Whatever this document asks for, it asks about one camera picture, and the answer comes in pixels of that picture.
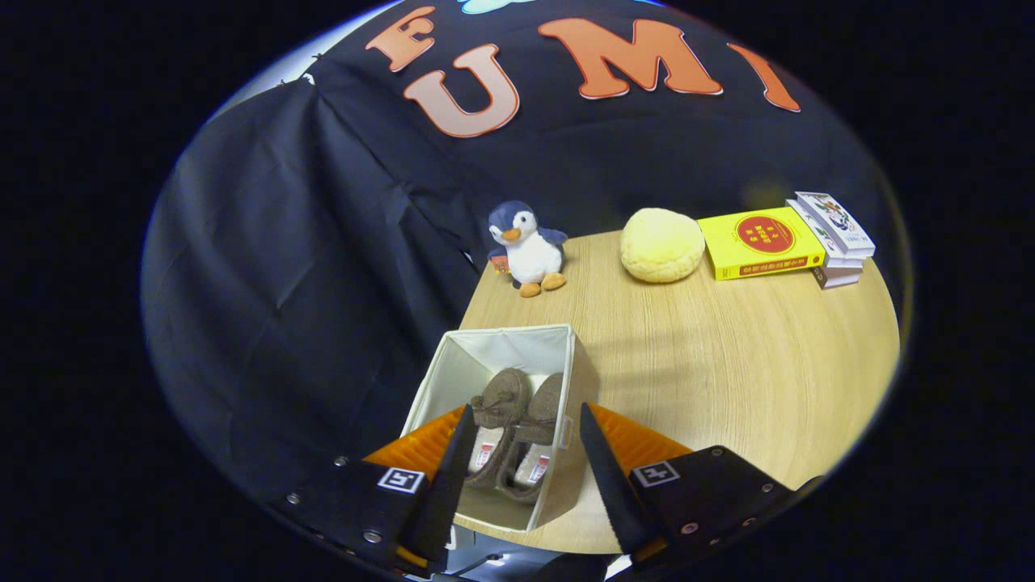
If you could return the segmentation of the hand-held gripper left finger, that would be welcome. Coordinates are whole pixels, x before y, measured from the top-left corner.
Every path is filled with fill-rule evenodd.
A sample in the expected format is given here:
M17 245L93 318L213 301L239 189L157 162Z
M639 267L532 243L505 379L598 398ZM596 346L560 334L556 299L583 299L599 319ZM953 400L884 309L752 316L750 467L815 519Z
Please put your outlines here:
M443 571L478 428L463 405L359 461L333 462L282 498L292 526L369 568Z

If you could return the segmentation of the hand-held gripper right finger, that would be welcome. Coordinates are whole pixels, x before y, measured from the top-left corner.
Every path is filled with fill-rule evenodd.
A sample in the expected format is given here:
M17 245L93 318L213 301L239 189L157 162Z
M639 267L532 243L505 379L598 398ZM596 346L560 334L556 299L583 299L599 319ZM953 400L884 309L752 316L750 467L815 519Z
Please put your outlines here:
M706 559L798 504L822 481L786 487L729 447L688 449L591 402L581 405L580 435L633 571Z

